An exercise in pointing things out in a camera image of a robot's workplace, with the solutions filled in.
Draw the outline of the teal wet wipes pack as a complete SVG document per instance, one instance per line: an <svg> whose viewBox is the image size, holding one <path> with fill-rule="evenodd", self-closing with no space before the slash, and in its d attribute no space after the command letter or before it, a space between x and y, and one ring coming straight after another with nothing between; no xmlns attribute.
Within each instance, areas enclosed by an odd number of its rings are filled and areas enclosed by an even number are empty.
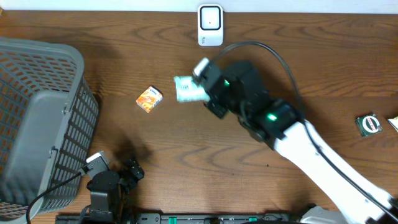
<svg viewBox="0 0 398 224"><path fill-rule="evenodd" d="M193 77L174 77L176 97L180 103L191 101L209 101L210 97L202 86L193 82Z"/></svg>

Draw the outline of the small orange snack packet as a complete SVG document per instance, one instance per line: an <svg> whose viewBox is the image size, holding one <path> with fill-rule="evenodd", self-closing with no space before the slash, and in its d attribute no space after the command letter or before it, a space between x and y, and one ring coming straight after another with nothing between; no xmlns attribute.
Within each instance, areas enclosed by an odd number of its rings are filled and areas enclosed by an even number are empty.
<svg viewBox="0 0 398 224"><path fill-rule="evenodd" d="M136 100L136 103L145 112L150 113L163 99L163 94L154 86L149 86Z"/></svg>

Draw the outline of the green square box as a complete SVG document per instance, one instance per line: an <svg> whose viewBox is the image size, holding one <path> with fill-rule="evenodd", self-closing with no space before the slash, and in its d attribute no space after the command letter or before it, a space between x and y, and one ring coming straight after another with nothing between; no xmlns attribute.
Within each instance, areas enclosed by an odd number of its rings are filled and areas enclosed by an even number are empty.
<svg viewBox="0 0 398 224"><path fill-rule="evenodd" d="M362 138L372 136L383 131L381 123L375 113L358 117L354 122L357 125Z"/></svg>

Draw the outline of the yellow snack bag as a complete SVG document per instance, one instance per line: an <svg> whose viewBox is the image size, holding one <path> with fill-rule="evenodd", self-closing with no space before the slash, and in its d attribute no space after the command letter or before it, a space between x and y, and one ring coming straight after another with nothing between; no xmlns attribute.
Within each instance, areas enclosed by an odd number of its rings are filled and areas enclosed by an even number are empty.
<svg viewBox="0 0 398 224"><path fill-rule="evenodd" d="M389 118L388 122L398 132L398 117Z"/></svg>

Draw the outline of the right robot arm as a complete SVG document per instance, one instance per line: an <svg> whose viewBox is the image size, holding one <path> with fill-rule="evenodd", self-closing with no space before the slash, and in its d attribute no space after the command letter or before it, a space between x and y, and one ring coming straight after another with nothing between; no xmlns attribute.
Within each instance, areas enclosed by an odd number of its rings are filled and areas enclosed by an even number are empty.
<svg viewBox="0 0 398 224"><path fill-rule="evenodd" d="M204 58L193 77L210 97L205 106L212 113L219 118L235 114L255 140L311 178L348 223L397 223L397 200L354 170L294 106L270 96L250 61L222 70Z"/></svg>

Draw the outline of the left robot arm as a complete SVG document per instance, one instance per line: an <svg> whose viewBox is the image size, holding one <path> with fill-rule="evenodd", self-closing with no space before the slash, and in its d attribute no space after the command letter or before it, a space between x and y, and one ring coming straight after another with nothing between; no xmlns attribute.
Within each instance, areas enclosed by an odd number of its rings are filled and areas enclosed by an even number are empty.
<svg viewBox="0 0 398 224"><path fill-rule="evenodd" d="M80 171L90 176L86 188L90 204L80 213L78 223L135 223L136 216L126 208L130 190L144 178L145 172L135 157L123 163L119 171L108 167L108 160L100 154L89 157Z"/></svg>

